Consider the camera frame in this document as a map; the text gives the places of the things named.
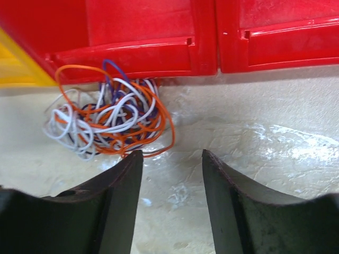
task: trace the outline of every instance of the floor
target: floor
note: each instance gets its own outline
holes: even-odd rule
[[[132,254],[214,253],[202,149],[295,196],[339,192],[337,66],[166,80],[177,143],[145,159]],[[0,90],[0,184],[57,195],[117,163],[82,162],[41,132],[54,88]],[[166,132],[155,144],[170,141]]]

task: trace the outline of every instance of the red plastic ledge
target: red plastic ledge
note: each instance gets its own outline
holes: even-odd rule
[[[339,5],[320,2],[217,0],[221,71],[339,64]]]

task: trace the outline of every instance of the wire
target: wire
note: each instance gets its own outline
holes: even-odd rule
[[[97,99],[79,89],[64,91],[60,74],[70,68],[98,71],[106,76],[106,84],[99,85]],[[55,78],[61,95],[46,109],[50,116],[43,131],[82,159],[91,160],[99,153],[125,157],[159,138],[165,131],[167,120],[172,130],[171,144],[144,154],[146,158],[152,157],[173,147],[174,124],[158,97],[153,80],[112,78],[105,70],[82,65],[62,66],[56,71]],[[76,101],[72,101],[70,95],[76,95]],[[62,98],[66,103],[51,110]]]

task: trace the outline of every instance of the white wire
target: white wire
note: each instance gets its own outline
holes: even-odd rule
[[[82,120],[79,117],[79,114],[74,111],[72,106],[68,103],[64,103],[62,106],[54,106],[59,100],[63,98],[63,95],[61,94],[45,110],[45,113],[50,111],[49,120],[47,120],[43,126],[43,132],[46,134],[46,136],[53,140],[56,140],[64,147],[75,152],[80,158],[87,161],[93,159],[93,157],[97,153],[97,149],[95,146],[96,144],[99,144],[101,147],[112,148],[111,144],[109,144],[105,140],[103,134],[115,134],[124,132],[128,129],[137,129],[140,128],[138,123],[147,126],[150,123],[150,121],[147,121],[147,118],[154,111],[156,100],[152,97],[152,101],[149,104],[149,102],[147,102],[147,98],[143,95],[143,93],[133,87],[132,84],[120,78],[114,78],[113,80],[128,88],[130,92],[126,93],[125,91],[120,90],[119,92],[123,94],[122,98],[117,98],[117,100],[112,103],[112,106],[107,107],[101,112],[93,113],[90,115],[91,122],[98,124],[102,116],[111,111],[109,117],[105,120],[105,123],[103,124],[103,126],[110,126],[109,128],[100,129],[91,127],[86,121]],[[144,82],[154,94],[158,95],[158,90],[154,83],[150,82],[148,79],[144,79]],[[96,110],[102,106],[105,100],[108,86],[109,84],[104,84],[101,86],[99,96],[94,107]],[[94,99],[94,97],[91,96],[89,93],[74,88],[65,91],[65,93],[69,95],[74,93],[77,96],[76,101],[73,103],[79,108],[88,104],[88,101],[86,101],[86,103],[83,102],[83,105],[81,104],[83,95],[86,96],[87,100]],[[134,106],[137,105],[136,98],[141,101],[142,107],[145,111],[142,116],[139,116],[139,111]],[[131,111],[132,117],[128,119],[126,118],[127,113],[125,113],[125,111],[123,110],[124,108],[128,108],[129,111]],[[162,116],[160,116],[158,122],[156,123],[155,128],[159,127],[162,120],[161,117]],[[122,120],[122,123],[117,123],[118,118]],[[154,131],[149,134],[147,138],[152,138],[157,133],[157,131]],[[122,146],[122,142],[117,139],[117,142],[113,145],[113,149],[118,151],[121,149]],[[131,152],[136,148],[140,148],[140,145],[130,147],[127,152]]]

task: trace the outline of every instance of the red plastic panel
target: red plastic panel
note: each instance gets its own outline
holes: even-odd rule
[[[338,0],[216,0],[224,73],[339,64]]]
[[[131,78],[217,72],[213,0],[0,1],[0,26],[51,76],[64,64],[101,67],[105,58]],[[62,78],[100,79],[86,70]]]

